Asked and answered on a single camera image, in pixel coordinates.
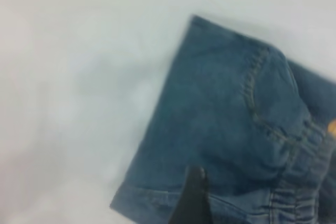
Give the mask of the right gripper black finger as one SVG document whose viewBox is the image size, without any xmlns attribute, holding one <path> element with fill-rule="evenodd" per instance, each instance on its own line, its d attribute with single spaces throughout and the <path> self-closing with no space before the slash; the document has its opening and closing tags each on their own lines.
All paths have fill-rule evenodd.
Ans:
<svg viewBox="0 0 336 224">
<path fill-rule="evenodd" d="M 185 184 L 174 211 L 170 216 L 169 223 L 213 223 L 208 201 L 207 175 L 203 168 L 196 166 L 187 168 Z"/>
</svg>

